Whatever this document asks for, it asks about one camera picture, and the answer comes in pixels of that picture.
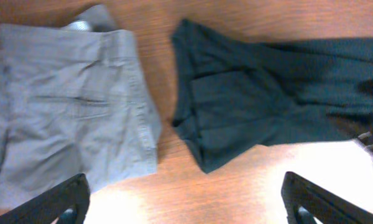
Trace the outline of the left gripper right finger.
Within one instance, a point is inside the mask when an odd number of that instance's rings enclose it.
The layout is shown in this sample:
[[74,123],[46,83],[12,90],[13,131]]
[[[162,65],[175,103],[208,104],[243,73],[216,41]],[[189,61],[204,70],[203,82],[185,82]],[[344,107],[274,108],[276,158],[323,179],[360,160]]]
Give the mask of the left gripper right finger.
[[373,214],[294,172],[286,172],[281,189],[289,224],[373,224]]

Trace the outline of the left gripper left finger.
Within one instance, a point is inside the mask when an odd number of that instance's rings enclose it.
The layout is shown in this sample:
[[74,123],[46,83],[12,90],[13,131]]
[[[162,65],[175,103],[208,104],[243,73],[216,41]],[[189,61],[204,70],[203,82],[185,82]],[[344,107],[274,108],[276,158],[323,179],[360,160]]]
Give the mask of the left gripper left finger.
[[0,216],[0,224],[83,224],[90,205],[90,188],[77,174]]

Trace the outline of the dark green t-shirt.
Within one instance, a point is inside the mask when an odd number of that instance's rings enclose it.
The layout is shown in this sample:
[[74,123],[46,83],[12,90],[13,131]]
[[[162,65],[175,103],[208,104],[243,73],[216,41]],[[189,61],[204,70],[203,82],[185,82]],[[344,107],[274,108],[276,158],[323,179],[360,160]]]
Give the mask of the dark green t-shirt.
[[182,20],[172,125],[210,173],[246,150],[347,141],[370,130],[373,38],[247,43]]

